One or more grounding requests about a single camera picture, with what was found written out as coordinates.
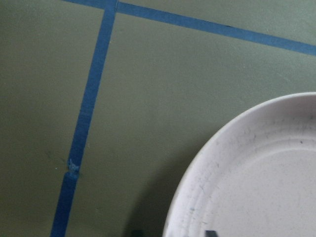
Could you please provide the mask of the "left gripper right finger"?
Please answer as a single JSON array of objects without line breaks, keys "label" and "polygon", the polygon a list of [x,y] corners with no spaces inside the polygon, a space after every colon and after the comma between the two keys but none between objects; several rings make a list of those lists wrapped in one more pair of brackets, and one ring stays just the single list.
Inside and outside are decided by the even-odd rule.
[{"label": "left gripper right finger", "polygon": [[218,237],[218,234],[214,230],[206,230],[205,237]]}]

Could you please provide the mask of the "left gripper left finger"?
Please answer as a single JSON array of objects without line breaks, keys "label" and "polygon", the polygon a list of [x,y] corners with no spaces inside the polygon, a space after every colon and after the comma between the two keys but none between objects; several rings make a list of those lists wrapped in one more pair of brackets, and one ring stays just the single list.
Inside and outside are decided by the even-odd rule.
[{"label": "left gripper left finger", "polygon": [[133,230],[132,237],[144,237],[143,230]]}]

